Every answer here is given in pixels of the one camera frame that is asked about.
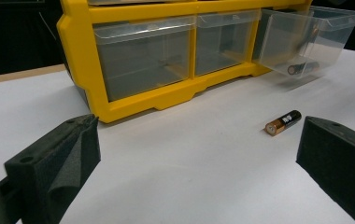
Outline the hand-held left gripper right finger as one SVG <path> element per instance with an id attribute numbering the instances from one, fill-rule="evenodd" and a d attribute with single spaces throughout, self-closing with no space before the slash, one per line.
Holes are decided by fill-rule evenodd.
<path id="1" fill-rule="evenodd" d="M 355 131 L 307 117 L 296 162 L 355 220 Z"/>

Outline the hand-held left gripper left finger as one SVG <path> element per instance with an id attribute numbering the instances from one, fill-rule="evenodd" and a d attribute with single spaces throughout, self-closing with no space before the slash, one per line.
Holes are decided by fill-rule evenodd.
<path id="1" fill-rule="evenodd" d="M 59 224 L 101 160 L 98 118 L 69 119 L 5 163 L 23 197 L 23 224 Z"/>

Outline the black copper battery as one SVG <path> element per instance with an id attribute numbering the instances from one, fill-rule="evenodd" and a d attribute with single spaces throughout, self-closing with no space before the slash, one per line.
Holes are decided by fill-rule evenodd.
<path id="1" fill-rule="evenodd" d="M 288 67 L 288 74 L 291 76 L 305 75 L 315 72 L 320 68 L 318 62 L 293 64 Z"/>
<path id="2" fill-rule="evenodd" d="M 292 125 L 297 123 L 302 118 L 302 114 L 298 110 L 292 110 L 291 112 L 268 122 L 264 130 L 271 136 L 276 136 Z"/>

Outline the yellow black drawer organizer cabinet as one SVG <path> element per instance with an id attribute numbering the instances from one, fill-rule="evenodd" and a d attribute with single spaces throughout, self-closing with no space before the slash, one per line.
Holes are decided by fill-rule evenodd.
<path id="1" fill-rule="evenodd" d="M 312 0 L 191 0 L 130 6 L 95 7 L 87 0 L 61 0 L 63 16 L 57 23 L 70 74 L 85 91 L 88 106 L 101 121 L 109 123 L 156 108 L 159 110 L 191 100 L 194 94 L 236 77 L 258 76 L 267 68 L 251 61 L 258 26 L 252 27 L 244 63 L 201 77 L 194 75 L 196 32 L 190 32 L 189 78 L 176 84 L 109 102 L 92 27 L 113 21 L 157 20 L 169 16 L 196 15 L 245 9 L 308 9 Z"/>

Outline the clear plastic drawer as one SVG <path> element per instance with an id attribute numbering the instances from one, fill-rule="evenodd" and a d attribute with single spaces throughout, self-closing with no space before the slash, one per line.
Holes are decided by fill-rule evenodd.
<path id="1" fill-rule="evenodd" d="M 354 10 L 264 9 L 253 61 L 288 77 L 317 74 L 336 63 L 354 28 Z M 309 62 L 318 62 L 319 69 L 305 75 L 288 74 L 290 65 Z"/>

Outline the set of clear drawers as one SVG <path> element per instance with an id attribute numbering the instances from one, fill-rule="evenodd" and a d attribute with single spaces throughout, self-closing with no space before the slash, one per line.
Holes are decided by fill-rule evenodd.
<path id="1" fill-rule="evenodd" d="M 258 8 L 238 0 L 89 0 L 110 102 L 244 63 Z"/>

